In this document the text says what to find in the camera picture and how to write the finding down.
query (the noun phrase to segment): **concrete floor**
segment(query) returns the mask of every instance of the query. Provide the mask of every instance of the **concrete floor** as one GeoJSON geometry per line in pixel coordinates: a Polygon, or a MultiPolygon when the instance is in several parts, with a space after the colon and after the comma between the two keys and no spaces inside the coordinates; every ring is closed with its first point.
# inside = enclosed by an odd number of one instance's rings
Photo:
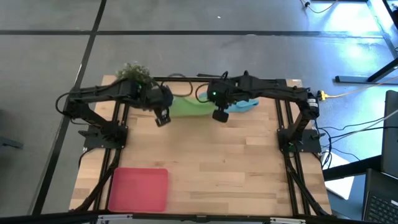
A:
{"type": "MultiPolygon", "coordinates": [[[[373,2],[385,13],[379,1],[373,2]]],[[[99,4],[100,0],[3,0],[0,29],[90,30],[99,4]]],[[[328,4],[312,6],[323,9],[328,4]]],[[[383,25],[395,43],[396,30],[386,21],[383,25]]],[[[113,0],[107,3],[99,29],[378,31],[365,3],[339,2],[314,14],[305,12],[299,0],[113,0]]],[[[72,87],[87,40],[87,36],[0,36],[0,135],[25,144],[23,150],[0,149],[0,217],[24,215],[29,209],[61,118],[55,99],[72,87]]],[[[241,75],[249,70],[261,78],[299,78],[313,91],[335,95],[359,85],[333,83],[334,76],[368,76],[392,59],[385,41],[377,38],[97,36],[82,85],[98,85],[103,75],[126,62],[138,62],[155,76],[225,70],[241,75]]],[[[398,88],[379,86],[323,102],[319,126],[342,127],[382,117],[387,90],[398,88]]],[[[68,209],[83,145],[79,128],[71,125],[68,130],[45,213],[68,209]]],[[[382,131],[361,133],[333,147],[364,159],[381,152],[381,135],[382,131]]]]}

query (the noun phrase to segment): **wooden table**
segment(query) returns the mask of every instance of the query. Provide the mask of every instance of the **wooden table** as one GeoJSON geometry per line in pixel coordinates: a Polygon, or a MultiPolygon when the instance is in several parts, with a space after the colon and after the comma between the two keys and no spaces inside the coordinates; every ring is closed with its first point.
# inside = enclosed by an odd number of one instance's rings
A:
{"type": "MultiPolygon", "coordinates": [[[[105,75],[103,85],[115,79],[105,75]]],[[[287,80],[301,85],[300,80],[287,80]]],[[[201,83],[193,83],[194,88],[201,83]]],[[[185,82],[170,82],[174,93],[186,93],[185,82]]],[[[130,108],[129,134],[120,167],[166,168],[169,195],[164,213],[212,215],[291,216],[289,188],[282,154],[278,149],[275,100],[259,98],[246,113],[231,113],[227,123],[209,116],[172,118],[158,128],[150,112],[130,108]]],[[[291,104],[295,118],[299,109],[291,104]]],[[[114,102],[97,103],[95,111],[111,120],[114,102]]],[[[282,112],[287,118],[284,103],[282,112]]],[[[70,208],[76,208],[98,182],[104,149],[84,156],[70,208]]],[[[322,169],[309,153],[301,153],[305,183],[323,209],[331,213],[322,169]]],[[[303,213],[296,186],[298,209],[303,213]]],[[[108,186],[100,208],[104,208],[108,186]]]]}

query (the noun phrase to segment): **green cloth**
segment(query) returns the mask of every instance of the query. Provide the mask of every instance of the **green cloth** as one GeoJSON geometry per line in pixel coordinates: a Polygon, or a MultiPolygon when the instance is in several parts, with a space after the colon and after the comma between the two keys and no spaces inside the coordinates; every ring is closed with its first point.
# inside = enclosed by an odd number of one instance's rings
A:
{"type": "Polygon", "coordinates": [[[216,109],[214,103],[200,103],[196,98],[174,97],[173,104],[169,108],[171,117],[179,116],[200,116],[212,114],[216,109]]]}

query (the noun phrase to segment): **red tray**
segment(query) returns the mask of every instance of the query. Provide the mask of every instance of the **red tray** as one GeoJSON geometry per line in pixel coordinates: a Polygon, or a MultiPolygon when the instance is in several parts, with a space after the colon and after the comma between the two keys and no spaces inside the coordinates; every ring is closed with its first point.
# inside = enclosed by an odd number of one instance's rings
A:
{"type": "Polygon", "coordinates": [[[167,169],[118,167],[113,174],[108,210],[112,212],[163,212],[166,209],[167,169]]]}

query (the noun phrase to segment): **white cable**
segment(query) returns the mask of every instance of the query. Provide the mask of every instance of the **white cable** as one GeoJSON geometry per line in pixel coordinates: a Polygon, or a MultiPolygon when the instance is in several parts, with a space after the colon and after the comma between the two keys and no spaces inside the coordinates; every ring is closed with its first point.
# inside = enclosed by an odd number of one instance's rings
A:
{"type": "Polygon", "coordinates": [[[324,10],[322,10],[322,11],[320,11],[320,12],[317,12],[317,11],[313,10],[313,9],[311,8],[310,5],[305,6],[305,3],[307,3],[307,2],[305,2],[304,0],[301,0],[301,3],[303,4],[303,6],[309,8],[309,9],[310,9],[312,12],[314,12],[314,13],[323,13],[323,12],[325,12],[326,10],[330,9],[332,6],[334,6],[337,2],[338,2],[338,0],[334,1],[334,3],[331,4],[329,7],[327,7],[326,9],[324,9],[324,10]]]}
{"type": "Polygon", "coordinates": [[[339,141],[339,140],[342,140],[342,139],[345,138],[345,137],[348,137],[348,136],[350,136],[350,135],[353,135],[353,134],[356,134],[356,133],[358,133],[358,132],[364,131],[365,129],[371,128],[371,127],[377,125],[378,123],[380,123],[381,121],[385,121],[385,120],[389,119],[392,115],[394,115],[394,114],[396,114],[396,113],[398,113],[398,110],[395,110],[395,111],[392,112],[390,115],[384,117],[384,118],[381,119],[380,121],[376,121],[374,124],[371,124],[371,125],[369,125],[369,126],[366,127],[366,128],[360,129],[360,130],[355,131],[355,132],[353,132],[353,133],[351,133],[351,134],[347,134],[347,135],[345,135],[345,136],[340,137],[339,139],[337,139],[337,140],[331,142],[331,144],[333,144],[333,143],[335,143],[335,142],[337,142],[337,141],[339,141]]]}

